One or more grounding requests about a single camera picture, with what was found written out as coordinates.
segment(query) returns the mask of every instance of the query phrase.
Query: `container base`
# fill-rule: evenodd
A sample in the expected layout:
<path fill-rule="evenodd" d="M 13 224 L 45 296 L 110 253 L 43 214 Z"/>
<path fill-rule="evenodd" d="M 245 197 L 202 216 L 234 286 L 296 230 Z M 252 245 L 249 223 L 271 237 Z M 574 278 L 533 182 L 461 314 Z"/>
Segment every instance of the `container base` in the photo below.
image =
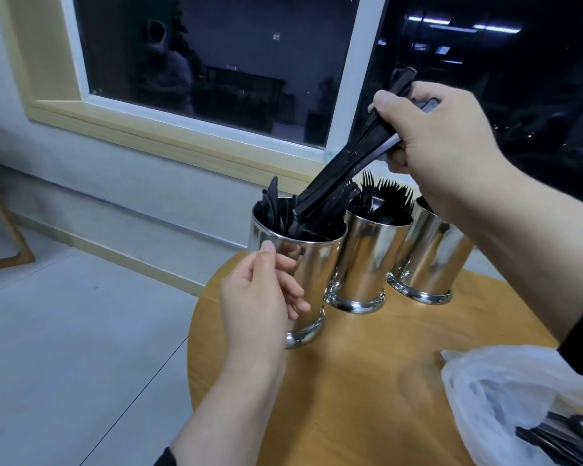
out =
<path fill-rule="evenodd" d="M 347 313 L 353 314 L 371 314 L 376 312 L 384 305 L 384 290 L 381 291 L 380 295 L 373 299 L 372 301 L 367 301 L 365 303 L 358 303 L 356 301 L 348 301 L 347 299 L 342 299 L 337 297 L 336 294 L 328 292 L 324 298 L 326 304 L 330 304 L 337 309 L 341 309 Z"/>
<path fill-rule="evenodd" d="M 298 347 L 302 347 L 308 343 L 311 343 L 315 337 L 318 336 L 319 331 L 324 326 L 324 320 L 326 319 L 326 313 L 324 312 L 324 308 L 322 307 L 319 310 L 318 318 L 315 319 L 310 326 L 297 330 L 296 332 L 287 332 L 287 341 L 285 343 L 285 349 L 295 349 Z"/>
<path fill-rule="evenodd" d="M 441 305 L 447 304 L 451 301 L 451 291 L 446 294 L 424 293 L 423 291 L 419 291 L 418 289 L 414 289 L 411 286 L 398 281 L 391 273 L 387 275 L 387 283 L 389 283 L 389 285 L 396 291 L 399 291 L 404 296 L 411 297 L 419 303 Z"/>

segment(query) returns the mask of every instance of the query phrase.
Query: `wooden chair leg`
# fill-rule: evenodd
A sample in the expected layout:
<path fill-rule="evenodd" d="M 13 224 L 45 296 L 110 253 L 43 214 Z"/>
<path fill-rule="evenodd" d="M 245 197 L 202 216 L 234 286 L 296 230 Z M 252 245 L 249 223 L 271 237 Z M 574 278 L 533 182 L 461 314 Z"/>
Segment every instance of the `wooden chair leg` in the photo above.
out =
<path fill-rule="evenodd" d="M 24 265 L 35 261 L 35 256 L 30 250 L 26 240 L 19 229 L 13 223 L 8 210 L 0 202 L 0 220 L 7 229 L 9 237 L 19 246 L 20 251 L 14 257 L 0 258 L 0 268 L 8 266 Z"/>

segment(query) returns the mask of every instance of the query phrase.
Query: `tile floor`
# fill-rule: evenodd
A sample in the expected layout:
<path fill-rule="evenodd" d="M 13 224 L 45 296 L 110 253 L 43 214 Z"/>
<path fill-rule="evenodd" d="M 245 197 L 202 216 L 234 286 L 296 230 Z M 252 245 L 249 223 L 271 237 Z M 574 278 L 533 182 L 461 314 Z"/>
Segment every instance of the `tile floor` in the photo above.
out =
<path fill-rule="evenodd" d="M 37 261 L 0 270 L 0 466 L 152 466 L 192 413 L 197 298 L 23 233 Z"/>

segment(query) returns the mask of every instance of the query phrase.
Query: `silver cylindrical container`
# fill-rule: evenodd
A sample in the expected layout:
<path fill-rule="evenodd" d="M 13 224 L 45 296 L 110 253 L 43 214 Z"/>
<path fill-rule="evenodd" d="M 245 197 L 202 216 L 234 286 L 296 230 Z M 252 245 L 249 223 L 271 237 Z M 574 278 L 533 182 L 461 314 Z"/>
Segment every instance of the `silver cylindrical container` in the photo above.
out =
<path fill-rule="evenodd" d="M 378 224 L 350 211 L 346 224 L 325 301 L 350 313 L 373 313 L 384 304 L 384 281 L 409 226 Z"/>
<path fill-rule="evenodd" d="M 286 348 L 292 349 L 306 345 L 318 335 L 323 327 L 326 287 L 333 274 L 344 237 L 345 230 L 338 239 L 331 242 L 303 242 L 289 239 L 264 227 L 255 218 L 255 208 L 253 208 L 248 252 L 259 250 L 261 244 L 269 240 L 274 243 L 277 253 L 295 259 L 296 267 L 291 274 L 304 289 L 304 300 L 311 304 L 311 311 L 299 313 L 296 321 L 290 321 Z"/>
<path fill-rule="evenodd" d="M 473 242 L 456 226 L 427 210 L 417 199 L 413 223 L 387 282 L 421 303 L 448 303 L 451 285 L 473 247 Z"/>

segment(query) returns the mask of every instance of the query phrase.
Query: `white window frame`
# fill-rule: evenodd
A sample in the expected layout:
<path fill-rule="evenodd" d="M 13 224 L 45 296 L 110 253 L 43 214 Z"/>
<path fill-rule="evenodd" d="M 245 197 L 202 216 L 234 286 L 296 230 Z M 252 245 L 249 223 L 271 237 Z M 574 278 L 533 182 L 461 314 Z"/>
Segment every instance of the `white window frame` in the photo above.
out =
<path fill-rule="evenodd" d="M 73 0 L 61 0 L 78 79 L 82 101 L 85 103 L 125 114 L 150 119 L 159 123 L 174 125 L 185 130 L 206 133 L 222 139 L 238 141 L 260 147 L 275 153 L 284 153 L 311 161 L 324 163 L 348 142 L 354 123 L 360 93 L 373 53 L 382 13 L 387 0 L 359 0 L 354 28 L 348 48 L 348 55 L 335 103 L 333 119 L 326 141 L 326 147 L 312 147 L 296 142 L 278 139 L 255 132 L 214 124 L 205 120 L 159 111 L 145 106 L 109 99 L 89 92 L 82 44 Z"/>

